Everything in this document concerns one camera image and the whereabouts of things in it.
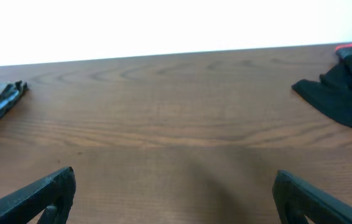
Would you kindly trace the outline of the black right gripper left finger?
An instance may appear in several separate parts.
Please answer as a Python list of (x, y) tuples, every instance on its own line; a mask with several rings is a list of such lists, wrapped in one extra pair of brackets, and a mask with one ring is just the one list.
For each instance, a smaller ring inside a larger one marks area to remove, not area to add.
[(39, 223), (65, 224), (75, 192), (73, 169), (59, 169), (0, 198), (0, 223), (28, 223), (40, 215)]

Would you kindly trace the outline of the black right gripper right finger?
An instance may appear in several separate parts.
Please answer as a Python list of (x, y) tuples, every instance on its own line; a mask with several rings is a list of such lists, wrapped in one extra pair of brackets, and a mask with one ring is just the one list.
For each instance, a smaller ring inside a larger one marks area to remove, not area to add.
[(277, 171), (272, 194), (282, 224), (352, 224), (352, 207), (285, 170)]

